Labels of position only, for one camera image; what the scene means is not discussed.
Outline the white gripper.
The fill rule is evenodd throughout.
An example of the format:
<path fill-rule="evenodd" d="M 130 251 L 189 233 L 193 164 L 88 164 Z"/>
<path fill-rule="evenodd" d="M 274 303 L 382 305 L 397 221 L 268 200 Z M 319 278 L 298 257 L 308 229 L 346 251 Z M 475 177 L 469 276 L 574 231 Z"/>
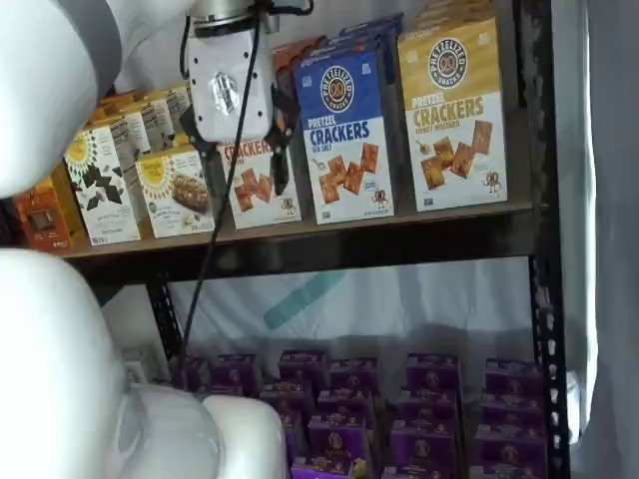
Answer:
<path fill-rule="evenodd" d="M 217 144 L 266 137 L 272 150 L 271 178 L 280 196 L 290 180 L 287 150 L 300 117 L 296 99 L 274 86 L 274 67 L 262 22 L 227 35 L 188 41 L 192 104 L 180 117 L 199 153 L 213 215 L 223 199 L 223 169 Z"/>

